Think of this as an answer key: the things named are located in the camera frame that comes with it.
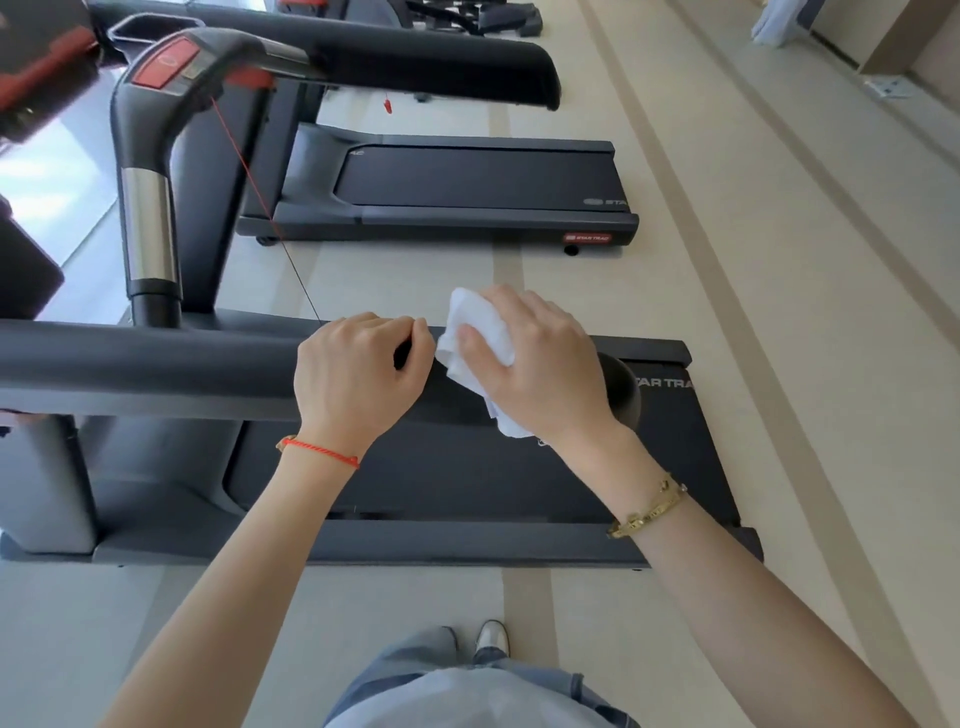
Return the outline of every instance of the foot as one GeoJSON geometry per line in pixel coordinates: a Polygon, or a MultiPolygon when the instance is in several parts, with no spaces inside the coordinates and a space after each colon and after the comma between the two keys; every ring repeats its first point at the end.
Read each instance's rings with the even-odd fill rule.
{"type": "Polygon", "coordinates": [[[502,622],[496,619],[488,619],[480,627],[480,634],[477,635],[477,644],[473,650],[473,656],[480,654],[480,650],[488,647],[495,647],[510,657],[510,638],[507,636],[507,628],[502,622]]]}

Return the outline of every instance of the forearm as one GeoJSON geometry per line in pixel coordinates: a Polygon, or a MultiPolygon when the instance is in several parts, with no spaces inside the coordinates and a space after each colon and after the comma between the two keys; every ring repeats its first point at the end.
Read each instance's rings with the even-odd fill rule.
{"type": "Polygon", "coordinates": [[[310,547],[352,474],[288,448],[274,478],[137,663],[103,728],[236,728],[273,651],[310,547]]]}
{"type": "MultiPolygon", "coordinates": [[[[633,433],[574,470],[624,521],[664,471],[633,433]]],[[[897,699],[776,576],[692,498],[634,537],[717,674],[759,728],[913,726],[897,699]]]]}

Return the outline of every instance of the woman's right hand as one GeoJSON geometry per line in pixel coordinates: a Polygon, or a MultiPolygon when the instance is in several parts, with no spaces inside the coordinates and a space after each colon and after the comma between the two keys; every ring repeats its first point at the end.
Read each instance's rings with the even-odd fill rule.
{"type": "Polygon", "coordinates": [[[564,460],[624,429],[607,402],[597,350],[576,319],[533,291],[497,285],[481,294],[507,325],[516,359],[501,364],[469,326],[457,331],[460,353],[504,412],[564,460]]]}

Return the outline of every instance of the red cord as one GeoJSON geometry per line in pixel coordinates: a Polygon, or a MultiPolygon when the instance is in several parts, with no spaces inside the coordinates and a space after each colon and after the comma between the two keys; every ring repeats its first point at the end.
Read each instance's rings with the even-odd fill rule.
{"type": "Polygon", "coordinates": [[[332,449],[321,448],[317,445],[310,445],[310,443],[304,443],[302,440],[298,440],[293,435],[289,437],[284,437],[280,442],[276,444],[276,449],[280,452],[283,452],[283,449],[288,445],[296,445],[298,448],[304,448],[308,450],[313,450],[314,452],[319,452],[321,455],[327,455],[332,457],[334,460],[339,460],[342,463],[347,463],[355,470],[360,470],[360,459],[353,455],[352,457],[347,457],[346,455],[341,455],[339,452],[335,452],[332,449]]]}
{"type": "Polygon", "coordinates": [[[227,126],[227,121],[224,119],[224,115],[220,112],[220,106],[217,104],[217,100],[211,96],[210,101],[213,102],[213,110],[217,112],[217,117],[220,119],[220,123],[224,127],[224,131],[227,133],[227,139],[230,140],[230,144],[233,146],[233,151],[237,153],[240,163],[243,164],[244,171],[247,173],[247,179],[250,180],[250,186],[253,188],[253,192],[256,194],[256,199],[260,201],[260,206],[263,207],[263,214],[265,214],[270,220],[270,225],[273,227],[274,232],[276,233],[276,239],[280,242],[286,242],[285,238],[283,237],[283,233],[280,232],[280,226],[276,223],[276,220],[274,220],[273,213],[271,213],[271,211],[267,208],[267,203],[263,199],[263,195],[260,194],[260,188],[256,186],[256,180],[253,178],[253,174],[250,171],[250,166],[243,158],[243,152],[240,151],[240,147],[237,145],[236,139],[234,139],[233,134],[230,133],[230,129],[227,126]]]}

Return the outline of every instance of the gold bracelet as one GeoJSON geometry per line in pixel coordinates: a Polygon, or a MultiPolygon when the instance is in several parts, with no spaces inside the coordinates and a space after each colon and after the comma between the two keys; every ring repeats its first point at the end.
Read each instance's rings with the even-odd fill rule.
{"type": "Polygon", "coordinates": [[[683,483],[678,483],[672,477],[667,477],[660,485],[660,492],[672,492],[672,495],[664,502],[647,511],[644,516],[641,516],[639,513],[632,513],[627,516],[627,522],[625,523],[614,521],[610,530],[607,531],[607,536],[612,539],[622,539],[626,536],[633,536],[638,530],[643,528],[643,526],[652,523],[683,500],[686,495],[686,486],[683,485],[683,483]]]}

